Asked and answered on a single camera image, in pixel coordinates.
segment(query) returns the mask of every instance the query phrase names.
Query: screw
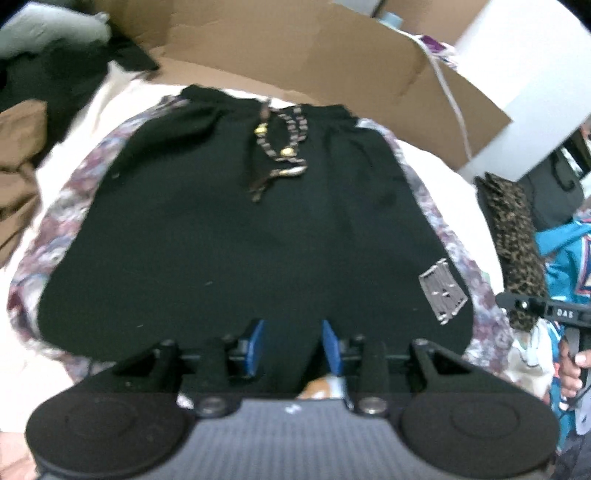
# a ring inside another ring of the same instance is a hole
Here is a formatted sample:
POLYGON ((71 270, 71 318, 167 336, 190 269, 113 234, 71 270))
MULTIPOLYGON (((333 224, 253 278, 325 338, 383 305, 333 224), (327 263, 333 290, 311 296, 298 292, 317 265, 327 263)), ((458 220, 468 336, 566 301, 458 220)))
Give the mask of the screw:
POLYGON ((220 397, 204 398, 197 406, 197 414, 205 418, 221 417, 226 412, 226 401, 220 397))
POLYGON ((360 400, 359 409, 367 415, 381 415, 388 409, 388 403, 382 398, 365 397, 360 400))

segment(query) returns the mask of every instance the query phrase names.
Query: white cable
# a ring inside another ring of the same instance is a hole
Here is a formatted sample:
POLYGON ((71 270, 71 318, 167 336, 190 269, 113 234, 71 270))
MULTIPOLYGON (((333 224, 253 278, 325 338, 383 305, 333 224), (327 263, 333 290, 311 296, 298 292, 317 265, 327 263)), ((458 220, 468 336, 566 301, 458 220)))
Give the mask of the white cable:
POLYGON ((456 115, 457 123, 460 126, 460 130, 462 132, 462 141, 464 143, 464 151, 466 152, 466 158, 468 162, 472 160, 472 149, 470 147, 470 141, 468 140, 468 130, 466 129, 466 122, 464 121, 464 116, 462 115, 462 111, 460 110, 460 106, 457 104, 456 99, 453 97, 452 91, 443 76, 443 72, 441 71, 441 67, 439 65, 439 60, 431 53, 428 47, 417 37, 411 35, 410 33, 404 32, 402 30, 394 29, 398 33, 404 35, 405 37, 410 38, 413 42, 415 42, 426 55, 429 60, 429 63, 433 67, 435 71, 435 76, 439 81, 439 85, 443 89, 443 93, 447 97, 447 101, 451 105, 453 112, 456 115))

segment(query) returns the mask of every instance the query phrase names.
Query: round black disc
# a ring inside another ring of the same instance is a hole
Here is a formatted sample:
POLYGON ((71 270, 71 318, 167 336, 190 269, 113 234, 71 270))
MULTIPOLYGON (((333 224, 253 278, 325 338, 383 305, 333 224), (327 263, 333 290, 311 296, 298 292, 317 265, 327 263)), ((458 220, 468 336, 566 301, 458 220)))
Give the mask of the round black disc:
POLYGON ((68 393, 41 405, 27 423, 39 467, 67 478, 129 478, 169 457, 186 417, 169 395, 68 393))
POLYGON ((423 393, 401 417, 407 446, 425 462, 467 478, 511 478, 552 456, 558 422, 526 393, 423 393))

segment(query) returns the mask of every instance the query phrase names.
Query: hand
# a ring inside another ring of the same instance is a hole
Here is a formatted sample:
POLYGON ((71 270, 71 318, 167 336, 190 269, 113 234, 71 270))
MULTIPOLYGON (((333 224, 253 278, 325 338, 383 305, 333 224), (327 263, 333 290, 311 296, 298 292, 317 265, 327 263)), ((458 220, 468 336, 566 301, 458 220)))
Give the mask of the hand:
POLYGON ((573 398, 577 392, 583 388, 583 383, 579 379, 581 368, 591 367, 591 350, 579 352, 574 358, 574 363, 570 359, 569 343, 563 338, 558 345, 560 349, 560 394, 566 398, 573 398))

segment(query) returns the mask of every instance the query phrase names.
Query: purple floral cloth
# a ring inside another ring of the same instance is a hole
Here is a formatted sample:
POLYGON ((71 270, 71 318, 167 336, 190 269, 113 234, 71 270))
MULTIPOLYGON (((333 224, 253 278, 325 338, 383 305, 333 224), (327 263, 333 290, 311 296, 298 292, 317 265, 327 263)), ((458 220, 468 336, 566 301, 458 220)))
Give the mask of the purple floral cloth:
MULTIPOLYGON (((180 97, 165 97, 155 107, 127 120, 111 132, 85 158, 62 188, 58 199, 50 206, 41 222, 37 238, 32 242, 11 283, 8 311, 11 325, 29 348, 61 361, 72 379, 80 381, 100 371, 108 364, 96 364, 90 359, 76 357, 47 344, 37 325, 37 307, 41 293, 51 273, 65 256, 82 227, 95 193, 114 159, 135 131, 148 120, 165 115, 185 105, 180 97)), ((464 249, 455 233, 443 220, 424 183, 406 163, 396 137, 375 122, 362 119, 358 126, 372 128, 384 136, 402 166, 417 203, 447 249, 451 260, 470 290, 475 321, 473 340, 465 358, 471 363, 500 373, 512 344, 512 331, 506 317, 495 304, 490 285, 464 249)))

